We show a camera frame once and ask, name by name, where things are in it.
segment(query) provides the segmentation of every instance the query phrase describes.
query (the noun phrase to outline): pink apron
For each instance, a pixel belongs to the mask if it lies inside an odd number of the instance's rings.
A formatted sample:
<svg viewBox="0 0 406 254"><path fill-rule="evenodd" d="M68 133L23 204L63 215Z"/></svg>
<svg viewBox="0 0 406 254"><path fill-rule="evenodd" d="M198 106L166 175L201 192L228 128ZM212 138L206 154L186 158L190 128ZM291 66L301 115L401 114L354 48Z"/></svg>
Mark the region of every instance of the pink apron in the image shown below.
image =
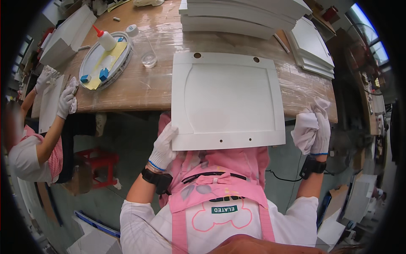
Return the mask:
<svg viewBox="0 0 406 254"><path fill-rule="evenodd" d="M158 135L170 120L170 113L161 115ZM179 152L168 167L173 174L168 189L171 195L160 197L160 206L169 202L172 213L172 253L188 252L186 209L220 197L238 196L257 202L262 238L275 242L268 201L263 191L268 163L267 147ZM199 176L186 184L182 182L190 176L205 172L224 173L220 176ZM245 180L231 174L245 177Z"/></svg>
<svg viewBox="0 0 406 254"><path fill-rule="evenodd" d="M30 136L36 136L41 142L44 140L44 137L40 134L36 134L33 129L31 129L28 125L25 125L24 129L27 131L26 135L21 139L21 141L25 140ZM62 150L62 139L59 137L58 142L54 150L51 153L51 156L48 159L48 167L51 172L52 182L56 176L59 176L60 172L62 171L63 166L63 150Z"/></svg>

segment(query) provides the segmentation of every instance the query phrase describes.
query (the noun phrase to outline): blue block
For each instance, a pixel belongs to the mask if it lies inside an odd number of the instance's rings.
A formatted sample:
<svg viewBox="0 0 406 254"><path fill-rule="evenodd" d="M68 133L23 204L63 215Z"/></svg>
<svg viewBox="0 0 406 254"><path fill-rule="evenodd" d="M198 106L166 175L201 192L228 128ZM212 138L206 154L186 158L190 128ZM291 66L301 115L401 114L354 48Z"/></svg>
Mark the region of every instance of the blue block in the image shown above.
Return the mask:
<svg viewBox="0 0 406 254"><path fill-rule="evenodd" d="M81 81L82 83L87 83L87 82L90 82L91 79L92 79L92 77L91 77L90 75L84 75L84 76L82 76L82 77L80 78L80 81Z"/></svg>
<svg viewBox="0 0 406 254"><path fill-rule="evenodd" d="M104 69L102 69L102 70L100 71L100 76L99 76L99 78L100 78L100 80L103 82L103 81L105 81L105 80L107 79L107 77L108 77L108 69L107 69L107 68L104 68Z"/></svg>

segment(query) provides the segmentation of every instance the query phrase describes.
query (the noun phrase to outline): red stool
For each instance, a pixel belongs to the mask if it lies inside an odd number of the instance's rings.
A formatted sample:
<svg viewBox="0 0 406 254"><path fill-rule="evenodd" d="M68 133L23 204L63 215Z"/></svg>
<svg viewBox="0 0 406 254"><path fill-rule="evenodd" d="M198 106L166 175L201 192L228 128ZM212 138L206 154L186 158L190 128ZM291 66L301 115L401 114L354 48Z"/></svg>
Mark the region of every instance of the red stool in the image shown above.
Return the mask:
<svg viewBox="0 0 406 254"><path fill-rule="evenodd" d="M90 157L91 153L97 153L97 157ZM97 184L93 184L92 189L98 189L106 187L108 185L117 184L117 180L113 180L113 166L119 161L119 156L115 153L101 151L99 148L88 149L76 153L79 156L83 156L85 161L90 164L93 173L93 180ZM108 175L106 182L100 182L95 179L95 171L101 167L108 167Z"/></svg>

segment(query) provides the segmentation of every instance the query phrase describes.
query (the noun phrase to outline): green label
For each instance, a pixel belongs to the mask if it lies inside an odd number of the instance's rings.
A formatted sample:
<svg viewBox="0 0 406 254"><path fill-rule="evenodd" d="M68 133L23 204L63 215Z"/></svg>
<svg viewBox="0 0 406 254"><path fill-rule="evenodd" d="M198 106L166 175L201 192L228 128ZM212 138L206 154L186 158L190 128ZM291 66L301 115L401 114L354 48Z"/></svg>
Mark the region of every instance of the green label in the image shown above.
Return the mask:
<svg viewBox="0 0 406 254"><path fill-rule="evenodd" d="M237 206L212 207L212 213L232 213L238 211Z"/></svg>

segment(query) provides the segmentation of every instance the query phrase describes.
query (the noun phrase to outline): workbench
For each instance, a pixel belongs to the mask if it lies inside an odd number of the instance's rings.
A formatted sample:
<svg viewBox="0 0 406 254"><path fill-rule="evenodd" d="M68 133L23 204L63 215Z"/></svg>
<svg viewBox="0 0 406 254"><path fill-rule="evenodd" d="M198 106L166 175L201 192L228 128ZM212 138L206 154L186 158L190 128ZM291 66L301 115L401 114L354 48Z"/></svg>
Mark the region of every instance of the workbench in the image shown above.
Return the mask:
<svg viewBox="0 0 406 254"><path fill-rule="evenodd" d="M110 33L125 31L129 25L136 24L150 39L158 62L155 67L147 69L140 57L134 54L121 76L106 89L91 91L80 86L76 93L77 112L170 110L173 54L222 52L274 60L286 117L295 118L319 96L331 102L329 120L337 123L337 108L330 80L297 66L293 54L287 54L274 37L266 41L232 33L183 33L178 14L180 2L166 0L157 7L134 7L130 1L98 17L95 26ZM96 41L97 34L91 29L82 46L93 45ZM64 84L69 84L69 77L80 78L79 68L88 50L80 50L67 64ZM38 96L33 105L32 118L39 117L40 103L41 97Z"/></svg>

